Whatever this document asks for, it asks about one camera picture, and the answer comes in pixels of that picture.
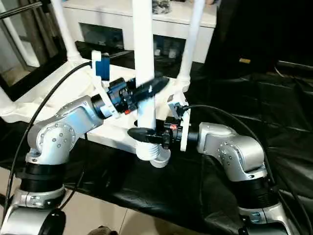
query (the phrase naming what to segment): black cable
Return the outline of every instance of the black cable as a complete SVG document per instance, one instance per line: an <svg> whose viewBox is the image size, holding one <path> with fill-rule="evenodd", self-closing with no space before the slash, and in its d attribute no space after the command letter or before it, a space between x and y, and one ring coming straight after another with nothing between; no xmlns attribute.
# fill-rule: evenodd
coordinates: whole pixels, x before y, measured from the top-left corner
<svg viewBox="0 0 313 235"><path fill-rule="evenodd" d="M85 137L85 148L87 149L87 145L88 145L87 133L84 134L84 137ZM68 196L67 200L60 206L60 210L62 210L67 205L67 203L72 199L72 197L74 196L75 192L78 190L78 187L80 186L80 183L81 183L81 181L82 181L82 179L84 177L84 174L85 174L85 171L86 171L86 168L87 168L88 153L86 153L85 157L86 157L85 158L85 163L83 165L80 177L79 177L78 181L76 182L73 191Z"/></svg>
<svg viewBox="0 0 313 235"><path fill-rule="evenodd" d="M284 182L284 184L286 185L286 187L289 189L289 191L291 192L292 196L294 197L294 199L296 200L297 204L299 205L299 207L301 208L301 210L303 211L306 223L308 224L308 228L309 228L309 234L312 235L313 234L313 228L312 228L312 224L309 218L309 215L307 213L307 211L305 210L303 203L300 201L299 196L296 194L296 192L294 191L294 189L292 188L291 184L288 182L288 180L282 175L281 172L277 172L277 175L279 178L281 178L281 180Z"/></svg>
<svg viewBox="0 0 313 235"><path fill-rule="evenodd" d="M304 232L297 220L297 218L295 217L294 213L292 213L292 210L290 209L290 207L288 206L288 203L285 201L285 199L283 198L283 195L281 194L280 191L277 192L278 193L278 197L280 199L280 201L282 202L282 204L284 205L284 208L288 211L289 215L292 218L292 221L294 222L295 227L297 228L298 232L300 235L304 235Z"/></svg>
<svg viewBox="0 0 313 235"><path fill-rule="evenodd" d="M70 72L68 72L52 89L51 91L48 93L48 95L44 98L44 100L42 101L42 103L39 105L38 109L36 110L35 114L33 115L33 117L31 118L31 120L29 121L29 124L22 136L22 139L19 143L19 146L16 150L15 156L13 158L13 162L12 162L12 166L11 166L11 171L10 171L10 175L9 175L9 180L8 180L8 185L6 188L6 195L5 195L5 202L4 202L4 208L3 208L3 217L2 217L2 222L5 218L5 215L7 213L8 207L9 207L9 199L10 199L10 194L11 194L11 189L12 189L12 183L13 183L13 176L14 176L14 169L15 169L15 165L16 165L16 161L19 155L19 151L21 149L21 146L25 140L25 138L27 137L27 134L30 130L30 128L32 127L32 125L35 122L35 119L37 118L39 112L41 111L41 109L43 109L43 107L45 106L45 104L48 102L48 100L51 98L51 96L53 95L53 93L59 88L59 86L69 77L71 76L74 72L76 72L77 70L81 69L84 66L91 66L91 62L85 62L82 63L80 65L78 65L77 67L73 68Z"/></svg>
<svg viewBox="0 0 313 235"><path fill-rule="evenodd" d="M209 109L211 109L211 110L218 111L218 112L224 114L225 116L231 118L232 120L238 122L239 124L241 124L241 125L250 133L250 135L251 135L255 140L257 140L257 141L261 144L259 138L256 136L256 134L255 134L246 124L244 124L244 123L243 123L241 120L239 120L237 117L233 116L232 114L226 112L226 111L223 110L223 109L219 109L219 108L217 108L217 107L210 106L210 105L204 105L204 104L196 104L196 105L184 106L182 109L186 111L186 110L188 110L188 109L197 108L197 107L209 108ZM267 155L266 155L265 150L264 150L264 162L265 162L265 166L266 166L266 168L267 168L267 170L268 170L269 179L271 180L271 183L272 183L273 185L275 185L274 175L273 175L272 170L271 170L271 168L270 168L269 160L268 160L268 157L267 157ZM305 217L305 219L306 219L307 226L308 226L308 229L309 229L309 235L313 235L312 224L311 224L311 222L310 222L310 218L309 218L309 216L308 216L308 214L307 214L307 212L306 212L306 210L305 210L305 208L304 208L302 202L300 201L300 199L299 199L297 193L293 190L293 188L292 188L291 185L288 183L288 181L287 181L281 174L279 174L278 171L277 171L277 174L278 174L279 177L283 180L283 182L284 182L285 185L287 186L288 190L289 190L289 191L291 192L291 194L293 195L295 201L296 201L297 204L299 205L299 207L300 207L300 209L301 209L301 211L302 211L302 213L303 213L303 215L304 215L304 217ZM278 191L278 196L280 197L280 199L283 198L282 195L281 195L281 193L280 193L279 191ZM291 211L291 209L289 208L289 206L287 205L286 201L283 199L283 200L281 200L281 202L282 202L282 204L284 205L284 207L288 210L288 212L290 213L291 217L293 218L294 223L295 223L295 226L297 227L297 229L298 229L298 227L300 228L300 224L299 224L298 220L296 219L295 215L292 213L292 211ZM302 231L302 229L298 229L298 230L299 230L299 232L301 233L301 235L304 234L303 231Z"/></svg>

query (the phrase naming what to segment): wrinkled black sheet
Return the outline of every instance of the wrinkled black sheet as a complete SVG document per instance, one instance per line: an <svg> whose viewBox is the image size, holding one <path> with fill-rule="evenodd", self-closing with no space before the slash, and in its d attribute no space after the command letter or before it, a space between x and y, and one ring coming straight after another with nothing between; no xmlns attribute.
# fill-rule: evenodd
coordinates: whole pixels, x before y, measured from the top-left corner
<svg viewBox="0 0 313 235"><path fill-rule="evenodd" d="M310 80L252 74L213 80L193 72L187 93L190 104L216 105L242 119L260 137L274 170L281 171L313 213L313 86ZM240 126L208 110L195 109L192 123L223 121L240 134ZM0 166L9 168L26 124L0 124ZM18 166L28 146L23 145ZM66 186L72 188L85 157L84 141L70 153ZM138 210L210 235L236 234L242 225L229 182L220 166L194 147L173 150L169 164L156 169L134 154L93 142L80 192ZM278 180L282 189L285 186ZM286 200L298 218L302 214L290 195Z"/></svg>

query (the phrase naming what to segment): silver robotic arm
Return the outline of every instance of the silver robotic arm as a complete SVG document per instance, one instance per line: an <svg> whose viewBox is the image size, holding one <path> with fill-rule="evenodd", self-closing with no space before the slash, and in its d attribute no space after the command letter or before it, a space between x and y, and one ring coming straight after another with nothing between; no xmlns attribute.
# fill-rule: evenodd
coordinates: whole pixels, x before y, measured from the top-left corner
<svg viewBox="0 0 313 235"><path fill-rule="evenodd" d="M246 225L240 234L295 234L282 204L268 185L264 152L255 139L240 136L224 125L202 122L197 150L218 160L232 182L239 215Z"/></svg>
<svg viewBox="0 0 313 235"><path fill-rule="evenodd" d="M26 165L17 174L22 182L14 192L1 235L62 234L65 215L57 208L65 195L65 163L77 140L102 124L91 98L84 96L31 128Z"/></svg>
<svg viewBox="0 0 313 235"><path fill-rule="evenodd" d="M110 83L105 102L100 95L84 96L53 117L38 122L28 133L30 151L23 171L17 173L21 185L15 190L0 235L61 235L66 216L58 209L64 195L63 178L69 152L77 140L103 124L103 120L135 110L138 102L154 96L168 83L157 77L139 87L123 78Z"/></svg>
<svg viewBox="0 0 313 235"><path fill-rule="evenodd" d="M239 229L240 235L297 234L269 185L264 151L258 141L214 123L202 122L197 131L192 131L185 123L189 124L189 113L183 109L188 105L185 98L171 96L168 104L174 117L159 121L159 129L132 128L128 134L138 141L162 144L163 148L188 139L197 143L199 153L215 158L223 166L237 199L239 216L245 225Z"/></svg>

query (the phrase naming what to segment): black base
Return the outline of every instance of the black base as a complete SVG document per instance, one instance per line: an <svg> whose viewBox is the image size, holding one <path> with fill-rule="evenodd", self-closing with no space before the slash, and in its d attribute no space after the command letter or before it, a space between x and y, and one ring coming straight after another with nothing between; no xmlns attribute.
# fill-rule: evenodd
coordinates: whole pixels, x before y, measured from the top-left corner
<svg viewBox="0 0 313 235"><path fill-rule="evenodd" d="M17 173L22 179L20 189L28 192L48 192L62 187L65 164L38 165L27 163L23 172Z"/></svg>

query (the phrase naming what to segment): white stand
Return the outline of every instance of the white stand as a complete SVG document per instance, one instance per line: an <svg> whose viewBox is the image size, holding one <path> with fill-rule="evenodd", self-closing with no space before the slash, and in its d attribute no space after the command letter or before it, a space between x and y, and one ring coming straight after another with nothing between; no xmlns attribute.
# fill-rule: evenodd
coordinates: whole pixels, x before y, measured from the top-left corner
<svg viewBox="0 0 313 235"><path fill-rule="evenodd" d="M194 50L197 42L198 31L204 6L205 0L195 0L192 18L189 26L189 33L182 55L180 71L177 76L177 84L182 87L183 92L186 92L190 86L190 70L192 66L192 58L194 56Z"/></svg>

